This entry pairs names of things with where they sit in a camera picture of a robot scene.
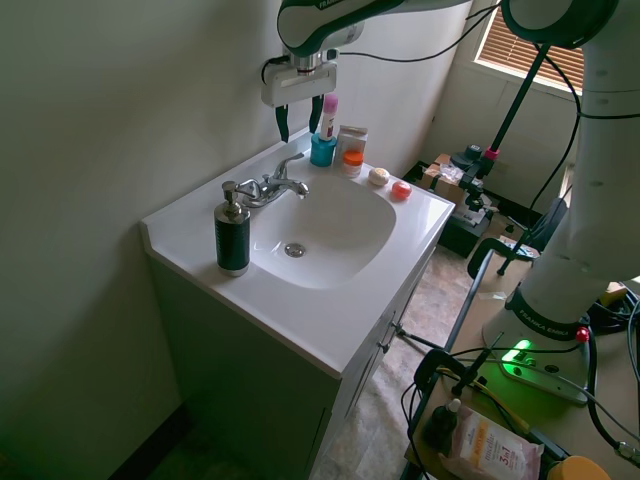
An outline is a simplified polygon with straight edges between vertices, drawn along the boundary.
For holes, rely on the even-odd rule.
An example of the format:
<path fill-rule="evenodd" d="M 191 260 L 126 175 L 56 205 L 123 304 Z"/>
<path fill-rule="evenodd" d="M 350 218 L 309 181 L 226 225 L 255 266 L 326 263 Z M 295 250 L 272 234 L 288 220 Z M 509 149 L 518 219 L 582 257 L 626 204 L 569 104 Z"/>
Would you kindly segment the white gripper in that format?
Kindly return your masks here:
<path fill-rule="evenodd" d="M 261 100 L 269 107 L 276 107 L 276 124 L 282 142 L 288 143 L 290 136 L 288 104 L 312 98 L 308 128 L 314 134 L 323 111 L 323 95 L 333 92 L 336 85 L 335 62 L 324 63 L 309 75 L 299 75 L 297 69 L 288 64 L 269 65 L 266 68 L 264 83 L 261 86 Z"/>

